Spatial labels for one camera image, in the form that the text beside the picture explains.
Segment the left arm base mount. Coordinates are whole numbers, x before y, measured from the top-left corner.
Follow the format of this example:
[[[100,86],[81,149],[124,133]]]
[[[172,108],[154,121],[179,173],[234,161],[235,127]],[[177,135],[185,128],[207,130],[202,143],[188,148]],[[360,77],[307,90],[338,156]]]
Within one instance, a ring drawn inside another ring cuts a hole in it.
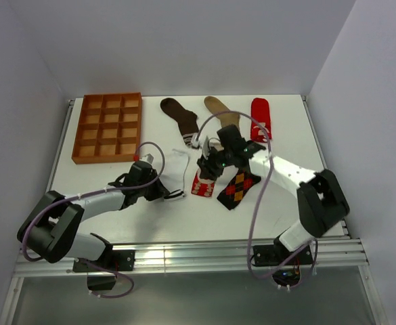
[[[124,274],[124,272],[133,271],[134,263],[135,250],[112,250],[97,261],[75,259],[72,272],[87,274],[87,288],[91,294],[100,298],[113,299],[129,295],[134,289],[134,281]],[[112,290],[121,280],[128,282],[130,287],[122,294],[112,294]]]

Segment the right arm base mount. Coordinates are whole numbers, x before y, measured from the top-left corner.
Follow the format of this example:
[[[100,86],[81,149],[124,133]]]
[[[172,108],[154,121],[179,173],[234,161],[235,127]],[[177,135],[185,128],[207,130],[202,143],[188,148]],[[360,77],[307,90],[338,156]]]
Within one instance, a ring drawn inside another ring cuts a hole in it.
[[[277,267],[290,255],[278,252],[273,244],[254,245],[249,259],[252,267]],[[290,290],[314,274],[317,263],[317,249],[308,244],[286,264],[272,273],[271,279],[278,289]]]

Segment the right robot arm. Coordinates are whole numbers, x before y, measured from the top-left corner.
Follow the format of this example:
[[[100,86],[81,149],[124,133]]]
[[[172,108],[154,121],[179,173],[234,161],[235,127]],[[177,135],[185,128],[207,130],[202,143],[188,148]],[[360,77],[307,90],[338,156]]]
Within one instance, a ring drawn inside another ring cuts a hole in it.
[[[235,166],[256,176],[270,176],[271,182],[297,200],[297,221],[273,241],[274,256],[280,263],[290,263],[304,243],[321,238],[349,214],[347,199],[330,170],[313,171],[274,156],[264,145],[244,139],[234,125],[218,130],[217,135],[222,150],[212,147],[208,138],[192,136],[192,146],[202,150],[198,166],[203,178],[217,180],[224,168]]]

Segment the white sock with black stripes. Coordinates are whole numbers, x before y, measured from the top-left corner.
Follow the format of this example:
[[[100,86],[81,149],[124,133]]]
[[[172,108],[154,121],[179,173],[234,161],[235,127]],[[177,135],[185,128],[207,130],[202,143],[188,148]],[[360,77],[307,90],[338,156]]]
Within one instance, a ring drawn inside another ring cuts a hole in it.
[[[166,157],[164,171],[160,177],[163,186],[169,191],[165,200],[180,200],[185,197],[185,172],[189,164],[187,152],[172,149]]]

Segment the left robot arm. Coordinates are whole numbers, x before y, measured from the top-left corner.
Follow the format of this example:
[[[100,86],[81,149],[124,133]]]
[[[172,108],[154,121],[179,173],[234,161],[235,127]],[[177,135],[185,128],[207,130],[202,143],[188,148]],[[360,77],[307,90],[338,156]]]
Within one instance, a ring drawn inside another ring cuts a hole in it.
[[[17,239],[50,263],[75,257],[105,270],[113,262],[112,245],[96,234],[78,233],[80,224],[103,213],[126,209],[141,197],[153,201],[168,193],[156,169],[139,160],[128,173],[91,196],[67,198],[54,190],[46,192],[18,230]]]

